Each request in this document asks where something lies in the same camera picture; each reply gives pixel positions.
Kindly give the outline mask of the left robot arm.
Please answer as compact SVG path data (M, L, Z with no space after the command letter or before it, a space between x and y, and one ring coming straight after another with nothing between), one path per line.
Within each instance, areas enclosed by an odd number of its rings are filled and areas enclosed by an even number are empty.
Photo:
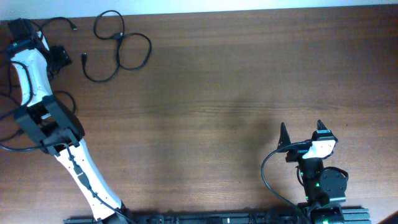
M70 218L66 223L132 223L121 199L109 188L95 166L85 131L50 87L52 79L71 60L62 46L48 46L41 30L28 19L8 22L13 40L6 56L18 74L22 101L12 111L17 124L35 149L53 156L71 174L89 203L91 218Z

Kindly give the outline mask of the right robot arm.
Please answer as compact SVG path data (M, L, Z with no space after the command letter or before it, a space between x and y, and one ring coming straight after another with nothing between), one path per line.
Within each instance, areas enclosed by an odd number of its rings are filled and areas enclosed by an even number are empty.
M290 141L285 124L280 126L277 150L286 153L286 162L298 164L298 176L307 200L298 204L298 208L310 223L345 222L341 203L346 200L348 173L323 164L337 143L337 137L320 120L310 139L295 143Z

